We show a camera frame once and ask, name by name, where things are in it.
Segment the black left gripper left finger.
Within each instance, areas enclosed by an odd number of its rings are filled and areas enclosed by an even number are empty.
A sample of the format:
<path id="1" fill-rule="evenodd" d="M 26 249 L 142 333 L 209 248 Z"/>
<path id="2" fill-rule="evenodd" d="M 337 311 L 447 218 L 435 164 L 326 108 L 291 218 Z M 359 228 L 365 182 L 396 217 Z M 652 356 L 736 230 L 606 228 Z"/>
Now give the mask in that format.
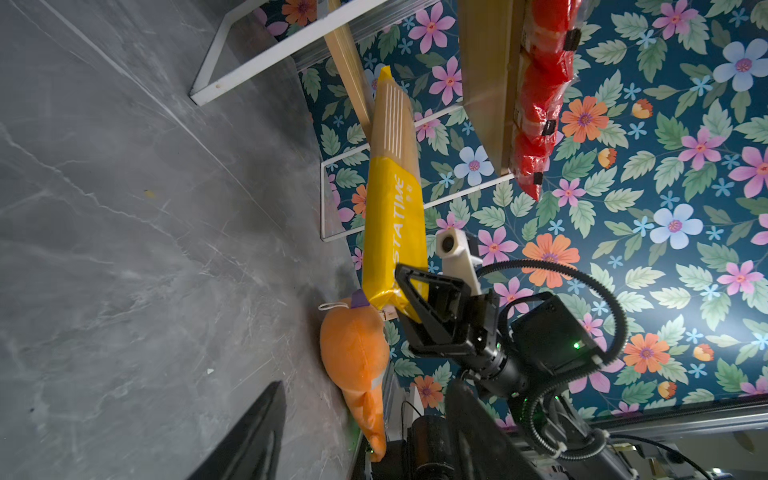
<path id="1" fill-rule="evenodd" d="M 286 408 L 283 383 L 271 382 L 188 479 L 275 479 Z"/>

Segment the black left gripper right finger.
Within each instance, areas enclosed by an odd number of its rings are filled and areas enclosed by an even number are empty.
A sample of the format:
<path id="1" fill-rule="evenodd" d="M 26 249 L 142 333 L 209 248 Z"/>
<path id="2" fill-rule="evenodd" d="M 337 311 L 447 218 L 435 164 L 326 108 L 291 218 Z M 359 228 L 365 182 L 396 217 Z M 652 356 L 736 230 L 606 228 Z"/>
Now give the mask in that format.
<path id="1" fill-rule="evenodd" d="M 473 391 L 453 380 L 445 397 L 456 479 L 539 479 Z"/>

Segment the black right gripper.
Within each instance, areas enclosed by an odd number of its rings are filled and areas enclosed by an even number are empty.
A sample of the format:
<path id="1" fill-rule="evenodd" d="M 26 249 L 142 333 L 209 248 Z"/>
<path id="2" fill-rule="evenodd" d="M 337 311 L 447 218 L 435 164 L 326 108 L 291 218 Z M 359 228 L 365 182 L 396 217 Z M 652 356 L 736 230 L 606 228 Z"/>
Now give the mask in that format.
<path id="1" fill-rule="evenodd" d="M 506 354 L 498 328 L 497 294 L 473 296 L 459 278 L 402 263 L 394 273 L 413 310 L 399 311 L 398 318 L 414 355 L 446 358 L 477 375 L 500 373 Z"/>

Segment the yellow pasta bag top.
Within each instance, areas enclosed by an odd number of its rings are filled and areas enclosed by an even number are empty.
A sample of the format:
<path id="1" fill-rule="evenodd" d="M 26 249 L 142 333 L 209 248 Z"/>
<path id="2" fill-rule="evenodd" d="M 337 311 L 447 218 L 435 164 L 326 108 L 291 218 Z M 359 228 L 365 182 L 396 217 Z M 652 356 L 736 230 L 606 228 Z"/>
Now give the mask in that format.
<path id="1" fill-rule="evenodd" d="M 410 98 L 388 66 L 377 79 L 369 145 L 362 289 L 377 309 L 392 306 L 416 321 L 395 270 L 427 268 L 419 147 Z"/>

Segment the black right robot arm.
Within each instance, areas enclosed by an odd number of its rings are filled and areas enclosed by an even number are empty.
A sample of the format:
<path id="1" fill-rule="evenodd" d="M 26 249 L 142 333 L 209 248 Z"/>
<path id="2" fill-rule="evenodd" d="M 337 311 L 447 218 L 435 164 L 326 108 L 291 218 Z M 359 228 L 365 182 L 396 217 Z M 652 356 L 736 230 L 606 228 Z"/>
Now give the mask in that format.
<path id="1" fill-rule="evenodd" d="M 618 299 L 596 279 L 565 265 L 508 260 L 502 269 L 545 270 L 573 277 L 597 293 L 615 322 L 600 346 L 554 294 L 527 298 L 528 313 L 508 317 L 493 292 L 475 293 L 466 280 L 400 264 L 395 279 L 410 313 L 400 320 L 411 351 L 451 360 L 461 369 L 445 393 L 441 418 L 420 418 L 401 445 L 410 479 L 536 479 L 539 471 L 483 407 L 503 399 L 518 434 L 536 453 L 575 479 L 633 479 L 637 473 L 612 449 L 615 435 L 587 423 L 564 397 L 567 387 L 616 361 L 628 340 Z"/>

